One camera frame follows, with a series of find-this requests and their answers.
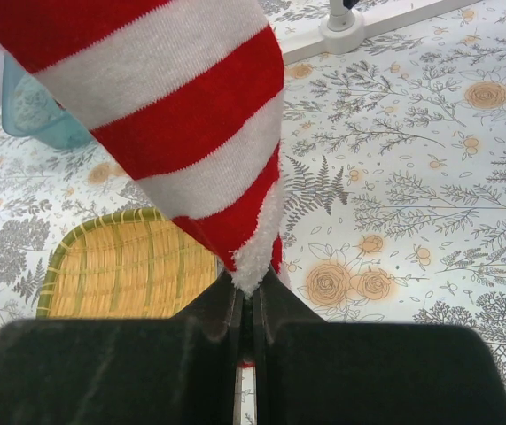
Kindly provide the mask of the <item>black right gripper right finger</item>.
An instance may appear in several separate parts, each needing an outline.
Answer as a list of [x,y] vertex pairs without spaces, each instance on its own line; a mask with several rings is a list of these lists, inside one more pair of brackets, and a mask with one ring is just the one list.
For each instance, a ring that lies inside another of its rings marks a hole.
[[268,272],[253,340],[260,424],[506,424],[493,358],[465,327],[324,321]]

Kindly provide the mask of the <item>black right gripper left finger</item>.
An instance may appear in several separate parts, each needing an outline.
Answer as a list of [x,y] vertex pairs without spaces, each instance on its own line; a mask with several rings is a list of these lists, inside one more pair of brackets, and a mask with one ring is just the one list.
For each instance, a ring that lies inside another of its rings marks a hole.
[[221,274],[169,319],[0,328],[0,424],[230,424],[240,295]]

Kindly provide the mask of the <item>red white striped sock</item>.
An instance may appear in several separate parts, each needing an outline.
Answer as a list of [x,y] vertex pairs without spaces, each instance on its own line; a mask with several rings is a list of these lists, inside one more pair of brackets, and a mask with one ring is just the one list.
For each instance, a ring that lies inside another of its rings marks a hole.
[[256,1],[0,1],[0,45],[246,295],[279,271],[284,61]]

